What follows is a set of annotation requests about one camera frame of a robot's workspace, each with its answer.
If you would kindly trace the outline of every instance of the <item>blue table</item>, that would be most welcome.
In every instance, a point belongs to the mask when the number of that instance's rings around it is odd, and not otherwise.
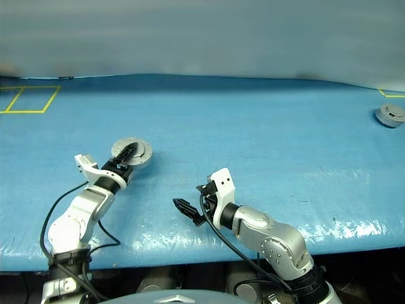
[[[46,213],[84,180],[73,156],[90,153],[102,165],[112,144],[130,136],[147,140],[153,159],[103,218],[122,245],[95,253],[92,268],[237,259],[171,201],[197,205],[194,187],[222,167],[238,204],[297,227],[312,254],[405,245],[405,126],[374,119],[374,109],[392,102],[377,90],[170,75],[1,86],[14,87],[1,90],[2,109],[36,112],[0,114],[0,270],[47,269],[38,244]],[[97,228],[92,244],[108,241]]]

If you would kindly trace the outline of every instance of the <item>table surface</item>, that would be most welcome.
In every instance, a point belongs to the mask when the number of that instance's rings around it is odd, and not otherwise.
[[[236,260],[171,200],[197,205],[195,186],[223,167],[237,204],[298,228],[314,255],[405,245],[405,126],[373,116],[386,102],[405,106],[404,98],[314,80],[174,75],[1,86],[0,270],[47,269],[38,243],[46,213],[84,181],[73,156],[90,153],[102,165],[130,136],[148,141],[153,158],[103,218],[122,245],[97,251],[92,268]],[[108,241],[97,227],[92,245]]]

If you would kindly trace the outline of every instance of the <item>white wall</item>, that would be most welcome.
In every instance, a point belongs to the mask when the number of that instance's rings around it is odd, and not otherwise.
[[[0,0],[0,66],[22,77],[309,77],[405,91],[405,1]]]

